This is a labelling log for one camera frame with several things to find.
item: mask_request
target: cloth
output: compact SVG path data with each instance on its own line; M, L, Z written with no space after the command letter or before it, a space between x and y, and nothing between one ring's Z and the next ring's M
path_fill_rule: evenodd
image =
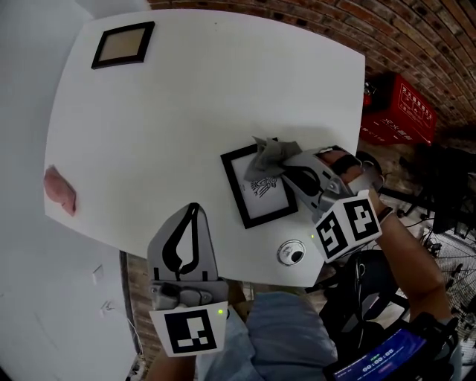
M43 185L49 199L61 204L70 216L74 216L76 213L76 192L53 165L46 170Z
M275 141L270 138L264 141L256 137L253 139L258 145L258 151L245 172L244 179L248 182L279 176L284 172L279 164L303 152L295 141Z
M257 294L246 324L233 307L228 310L224 350L197 356L199 381L324 381L323 368L337 361L321 318L297 295ZM460 381L459 344L451 364L453 380Z

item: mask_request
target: fire extinguisher box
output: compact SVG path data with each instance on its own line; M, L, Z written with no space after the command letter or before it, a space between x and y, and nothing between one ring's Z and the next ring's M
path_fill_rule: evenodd
M383 74L369 83L375 91L362 112L360 137L379 145L431 145L437 115L426 99L400 74Z

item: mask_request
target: blue screen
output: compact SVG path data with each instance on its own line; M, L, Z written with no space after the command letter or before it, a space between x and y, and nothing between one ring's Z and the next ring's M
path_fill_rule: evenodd
M353 364L334 373L339 381L383 380L404 362L407 362L426 343L425 339L404 329L361 357Z

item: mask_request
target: person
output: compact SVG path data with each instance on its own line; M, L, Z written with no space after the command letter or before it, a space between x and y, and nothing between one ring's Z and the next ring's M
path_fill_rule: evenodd
M329 165L346 153L330 151L321 158ZM349 183L361 174L359 166L341 175ZM384 205L370 190L378 215ZM432 314L447 323L451 311L442 273L433 257L404 227L395 214L382 222L376 242L385 254L400 289L410 304L410 319ZM147 381L190 381L196 368L199 380L275 381L325 380L322 369L337 361L337 352L319 315L301 298L286 292L256 295L246 323L229 308L222 352L168 358L162 351L149 370ZM453 380L460 380L460 350L453 353Z

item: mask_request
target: white table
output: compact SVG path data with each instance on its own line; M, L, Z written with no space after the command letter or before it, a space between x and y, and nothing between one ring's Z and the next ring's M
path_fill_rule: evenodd
M91 69L104 31L146 21L155 29L144 63ZM198 202L221 276L311 286L323 260L310 212L299 204L296 214L245 230L220 155L253 144L253 135L354 153L363 88L362 55L272 20L157 10L90 22L65 65L45 156L76 189L77 215L46 197L45 212L146 257L161 224ZM295 266L277 261L287 240L306 246Z

